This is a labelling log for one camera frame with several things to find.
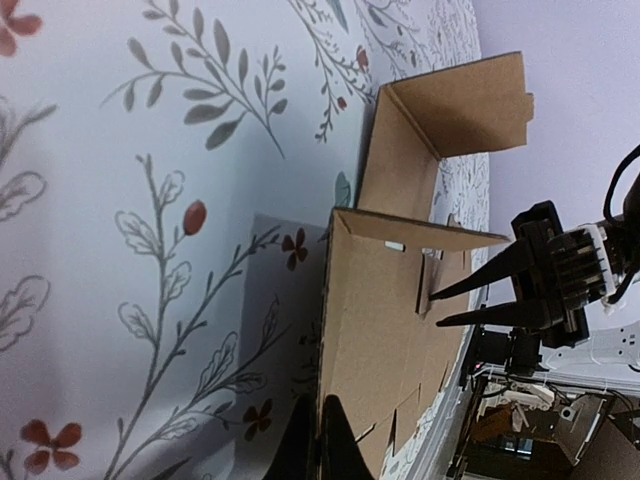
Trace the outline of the floral patterned table mat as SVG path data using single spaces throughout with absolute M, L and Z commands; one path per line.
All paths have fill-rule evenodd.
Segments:
M 1 5 L 1 475 L 259 479 L 379 88 L 469 1 Z

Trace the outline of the brown cardboard box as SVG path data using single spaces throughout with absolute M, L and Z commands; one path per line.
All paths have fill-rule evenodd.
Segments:
M 358 198 L 330 220 L 319 355 L 322 407 L 339 397 L 372 476 L 404 445 L 454 367 L 463 328 L 436 322 L 469 296 L 430 302 L 505 237 L 430 221 L 443 159 L 522 146 L 533 117 L 519 52 L 382 86 Z

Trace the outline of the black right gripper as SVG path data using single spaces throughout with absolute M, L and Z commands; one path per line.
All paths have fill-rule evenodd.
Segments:
M 546 301 L 549 327 L 541 333 L 548 348 L 575 347 L 589 337 L 585 307 L 602 299 L 606 282 L 592 235 L 585 227 L 565 231 L 553 202 L 547 200 L 519 213 L 511 222 L 519 239 L 468 277 L 429 295 L 449 299 L 525 270 L 525 240 L 535 259 L 531 272 Z M 545 303 L 533 299 L 451 315 L 438 327 L 493 325 L 539 330 L 545 327 Z

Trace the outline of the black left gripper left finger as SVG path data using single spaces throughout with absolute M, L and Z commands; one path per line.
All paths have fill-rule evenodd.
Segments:
M 264 480 L 314 478 L 315 406 L 309 394 L 295 402 L 281 442 Z

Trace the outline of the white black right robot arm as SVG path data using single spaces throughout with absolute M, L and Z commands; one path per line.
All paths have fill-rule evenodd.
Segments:
M 473 361 L 531 376 L 542 370 L 542 347 L 575 347 L 589 337 L 587 305 L 617 304 L 639 272 L 639 186 L 632 185 L 619 215 L 611 212 L 615 188 L 639 157 L 633 149 L 618 165 L 605 195 L 603 218 L 571 230 L 554 203 L 537 203 L 511 222 L 515 240 L 467 278 L 430 294 L 448 299 L 510 278 L 515 300 L 451 315 L 439 327 L 505 326 L 508 335 L 482 332 L 470 346 Z

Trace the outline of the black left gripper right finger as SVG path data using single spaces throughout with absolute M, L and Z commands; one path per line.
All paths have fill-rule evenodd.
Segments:
M 328 395 L 324 400 L 319 441 L 320 479 L 373 480 L 336 395 Z

